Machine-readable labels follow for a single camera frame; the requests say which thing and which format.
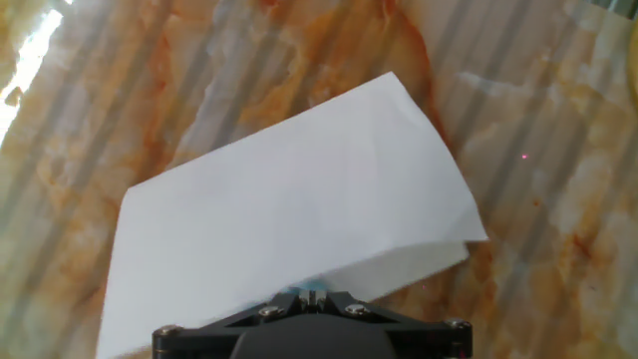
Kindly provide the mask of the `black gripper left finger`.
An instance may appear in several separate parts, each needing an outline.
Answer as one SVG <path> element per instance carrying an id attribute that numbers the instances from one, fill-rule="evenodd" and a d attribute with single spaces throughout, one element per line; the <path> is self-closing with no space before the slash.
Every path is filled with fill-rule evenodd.
<path id="1" fill-rule="evenodd" d="M 230 358 L 242 336 L 266 324 L 307 314 L 312 291 L 278 293 L 269 301 L 251 305 L 199 328 L 167 325 L 153 333 L 153 359 Z"/>

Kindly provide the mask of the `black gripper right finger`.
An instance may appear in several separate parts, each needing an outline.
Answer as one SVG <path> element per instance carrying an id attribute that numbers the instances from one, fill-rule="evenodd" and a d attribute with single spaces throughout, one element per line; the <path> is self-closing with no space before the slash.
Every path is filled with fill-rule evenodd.
<path id="1" fill-rule="evenodd" d="M 312 303 L 319 314 L 333 314 L 366 328 L 380 329 L 397 358 L 473 357 L 473 326 L 464 319 L 423 322 L 355 299 L 346 291 L 313 291 Z"/>

